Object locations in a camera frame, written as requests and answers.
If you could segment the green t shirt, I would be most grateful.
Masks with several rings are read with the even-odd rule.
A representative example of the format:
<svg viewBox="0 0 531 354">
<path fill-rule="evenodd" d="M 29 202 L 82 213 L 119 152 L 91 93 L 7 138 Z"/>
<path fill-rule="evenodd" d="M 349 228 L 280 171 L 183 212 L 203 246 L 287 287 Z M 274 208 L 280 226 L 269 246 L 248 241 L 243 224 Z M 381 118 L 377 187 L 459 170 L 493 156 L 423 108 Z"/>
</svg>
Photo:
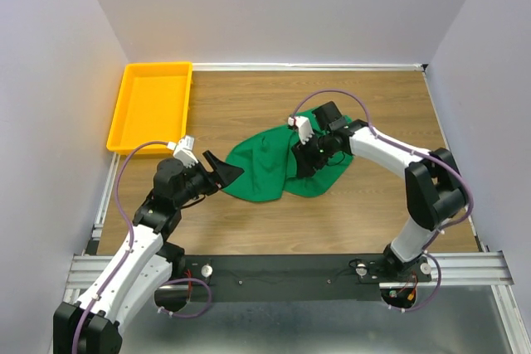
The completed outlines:
<svg viewBox="0 0 531 354">
<path fill-rule="evenodd" d="M 302 197 L 325 194 L 342 176 L 353 156 L 337 153 L 312 177 L 296 177 L 296 161 L 291 147 L 299 136 L 286 125 L 260 132 L 237 144 L 226 162 L 244 170 L 224 192 L 250 202 L 281 199 L 285 192 Z"/>
</svg>

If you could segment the yellow plastic tray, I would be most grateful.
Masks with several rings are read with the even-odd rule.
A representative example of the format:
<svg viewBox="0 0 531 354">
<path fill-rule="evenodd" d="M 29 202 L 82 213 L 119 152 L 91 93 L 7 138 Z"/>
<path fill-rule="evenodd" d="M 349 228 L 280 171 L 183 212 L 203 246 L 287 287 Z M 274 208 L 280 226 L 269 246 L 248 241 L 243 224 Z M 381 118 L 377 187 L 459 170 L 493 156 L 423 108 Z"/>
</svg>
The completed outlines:
<svg viewBox="0 0 531 354">
<path fill-rule="evenodd" d="M 178 142 L 187 130 L 192 63 L 132 63 L 124 68 L 106 148 L 127 156 L 143 143 Z"/>
</svg>

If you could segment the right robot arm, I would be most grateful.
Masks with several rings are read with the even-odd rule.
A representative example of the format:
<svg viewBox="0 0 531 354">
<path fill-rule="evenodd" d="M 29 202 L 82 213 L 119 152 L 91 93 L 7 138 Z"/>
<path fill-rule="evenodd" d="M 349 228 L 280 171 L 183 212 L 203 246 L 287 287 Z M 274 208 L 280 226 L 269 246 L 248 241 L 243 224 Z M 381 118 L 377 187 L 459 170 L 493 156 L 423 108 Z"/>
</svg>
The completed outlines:
<svg viewBox="0 0 531 354">
<path fill-rule="evenodd" d="M 443 225 L 470 203 L 470 194 L 450 151 L 408 147 L 377 131 L 361 119 L 348 120 L 329 101 L 312 112 L 320 131 L 309 118 L 290 116 L 288 126 L 299 140 L 291 148 L 296 176 L 312 177 L 337 153 L 366 158 L 403 178 L 408 219 L 399 235 L 386 246 L 375 264 L 358 259 L 356 272 L 370 271 L 379 281 L 398 281 L 410 274 L 424 250 Z"/>
</svg>

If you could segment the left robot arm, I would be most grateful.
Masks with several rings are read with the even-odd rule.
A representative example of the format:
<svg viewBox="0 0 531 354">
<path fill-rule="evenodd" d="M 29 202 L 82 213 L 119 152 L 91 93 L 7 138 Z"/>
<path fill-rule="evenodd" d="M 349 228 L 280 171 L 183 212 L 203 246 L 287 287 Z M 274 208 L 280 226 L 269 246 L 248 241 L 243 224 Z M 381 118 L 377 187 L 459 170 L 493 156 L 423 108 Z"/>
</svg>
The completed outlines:
<svg viewBox="0 0 531 354">
<path fill-rule="evenodd" d="M 117 353 L 124 331 L 164 284 L 204 285 L 185 272 L 183 250 L 167 242 L 186 205 L 231 185 L 243 169 L 203 156 L 206 169 L 188 150 L 161 161 L 153 188 L 128 223 L 123 244 L 94 283 L 53 315 L 54 353 Z"/>
</svg>

